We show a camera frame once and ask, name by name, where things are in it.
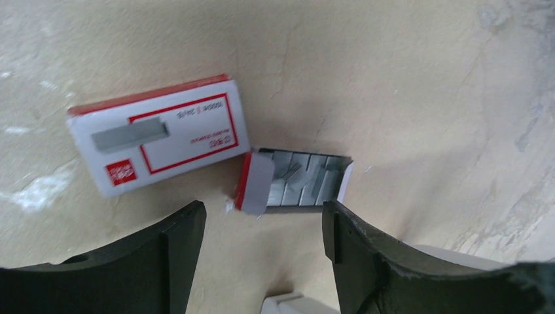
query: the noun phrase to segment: beige surface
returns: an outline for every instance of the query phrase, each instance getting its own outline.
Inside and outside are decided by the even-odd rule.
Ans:
[[[223,72],[254,145],[353,157],[345,203],[371,224],[503,262],[555,256],[552,1],[0,4],[2,266],[61,262],[199,199],[190,313],[257,313],[293,287],[336,306],[318,215],[226,214],[240,158],[104,200],[65,128],[71,105]]]

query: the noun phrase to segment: red square logo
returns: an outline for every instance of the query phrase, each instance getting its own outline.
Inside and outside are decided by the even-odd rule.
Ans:
[[[107,165],[106,171],[108,171],[108,176],[112,179],[114,186],[137,179],[135,169],[129,159]]]

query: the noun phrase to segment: red and white box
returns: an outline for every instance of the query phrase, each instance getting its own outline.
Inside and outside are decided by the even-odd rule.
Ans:
[[[239,91],[227,75],[81,105],[67,115],[106,198],[250,149]]]

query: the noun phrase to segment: black plastic part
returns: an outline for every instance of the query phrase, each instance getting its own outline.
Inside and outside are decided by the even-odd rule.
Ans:
[[[555,313],[555,264],[482,271],[425,254],[337,201],[324,204],[325,252],[341,314]]]
[[[204,204],[194,201],[61,264],[0,269],[0,313],[183,314],[205,221]]]

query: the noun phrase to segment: white plastic object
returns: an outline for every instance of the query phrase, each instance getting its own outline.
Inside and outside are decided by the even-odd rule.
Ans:
[[[260,314],[339,314],[339,312],[313,298],[293,292],[266,298]]]

